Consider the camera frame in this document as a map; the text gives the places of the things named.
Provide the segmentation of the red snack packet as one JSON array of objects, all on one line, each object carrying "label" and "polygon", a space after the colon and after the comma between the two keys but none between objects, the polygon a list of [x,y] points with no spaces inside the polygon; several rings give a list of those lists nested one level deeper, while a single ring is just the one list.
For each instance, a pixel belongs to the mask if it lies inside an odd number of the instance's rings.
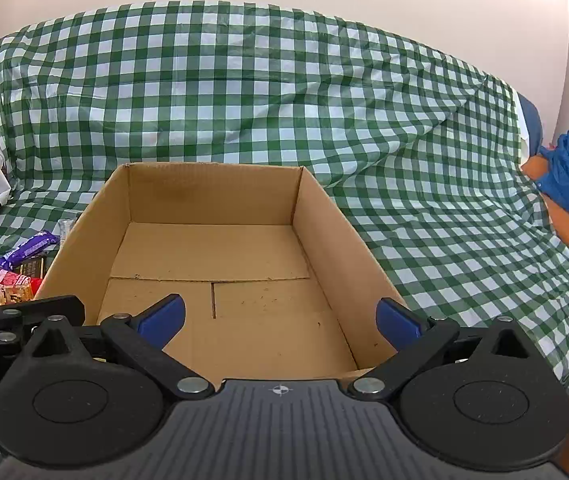
[{"label": "red snack packet", "polygon": [[42,284],[42,279],[39,278],[29,278],[21,274],[17,274],[13,271],[7,271],[0,269],[0,284],[3,285],[30,285],[33,294],[35,296],[40,285]]}]

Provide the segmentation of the dark brown cracker packet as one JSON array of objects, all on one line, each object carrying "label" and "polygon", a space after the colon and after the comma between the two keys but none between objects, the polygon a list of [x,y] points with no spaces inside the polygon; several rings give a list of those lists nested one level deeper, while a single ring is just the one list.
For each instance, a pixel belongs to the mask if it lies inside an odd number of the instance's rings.
[{"label": "dark brown cracker packet", "polygon": [[45,255],[38,255],[30,257],[14,268],[14,272],[29,278],[39,278],[40,280],[45,277],[47,271],[46,265],[47,257]]}]

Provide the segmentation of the clear bag of nut snacks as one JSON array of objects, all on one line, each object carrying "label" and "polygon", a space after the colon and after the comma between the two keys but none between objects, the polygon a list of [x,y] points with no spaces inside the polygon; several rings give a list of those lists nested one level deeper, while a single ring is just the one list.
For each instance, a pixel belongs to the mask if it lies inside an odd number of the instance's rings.
[{"label": "clear bag of nut snacks", "polygon": [[0,307],[9,304],[22,304],[30,301],[34,294],[30,285],[3,285],[0,284]]}]

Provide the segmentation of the green white checkered cloth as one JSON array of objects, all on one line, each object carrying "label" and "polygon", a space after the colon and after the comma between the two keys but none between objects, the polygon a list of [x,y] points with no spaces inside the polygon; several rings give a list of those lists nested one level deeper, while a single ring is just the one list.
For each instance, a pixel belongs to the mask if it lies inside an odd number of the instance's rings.
[{"label": "green white checkered cloth", "polygon": [[502,80],[144,3],[0,39],[0,479],[562,479],[569,246]]}]

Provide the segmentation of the brown cardboard box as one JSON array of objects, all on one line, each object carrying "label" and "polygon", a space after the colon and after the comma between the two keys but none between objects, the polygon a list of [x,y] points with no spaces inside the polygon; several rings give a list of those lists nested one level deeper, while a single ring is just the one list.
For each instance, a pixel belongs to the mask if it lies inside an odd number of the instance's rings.
[{"label": "brown cardboard box", "polygon": [[375,310],[396,288],[304,168],[118,167],[38,290],[79,298],[89,324],[169,294],[186,322],[165,350],[213,384],[353,377],[394,354]]}]

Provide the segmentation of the purple Alpenliebe candy bar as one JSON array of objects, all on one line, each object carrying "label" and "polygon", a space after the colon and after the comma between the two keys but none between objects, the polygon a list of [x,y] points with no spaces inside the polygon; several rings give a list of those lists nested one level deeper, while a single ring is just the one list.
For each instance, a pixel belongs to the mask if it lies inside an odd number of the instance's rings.
[{"label": "purple Alpenliebe candy bar", "polygon": [[0,269],[13,271],[17,266],[29,258],[40,255],[50,246],[57,245],[60,237],[49,231],[40,231],[31,236],[24,243],[19,244],[11,252],[0,257]]}]

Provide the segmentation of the silver snack bar wrapper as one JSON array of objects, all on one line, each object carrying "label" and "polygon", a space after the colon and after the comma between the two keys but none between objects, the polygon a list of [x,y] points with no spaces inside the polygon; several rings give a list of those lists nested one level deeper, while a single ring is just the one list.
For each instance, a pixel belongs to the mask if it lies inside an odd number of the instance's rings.
[{"label": "silver snack bar wrapper", "polygon": [[74,219],[61,219],[58,222],[60,245],[63,245],[73,229]]}]

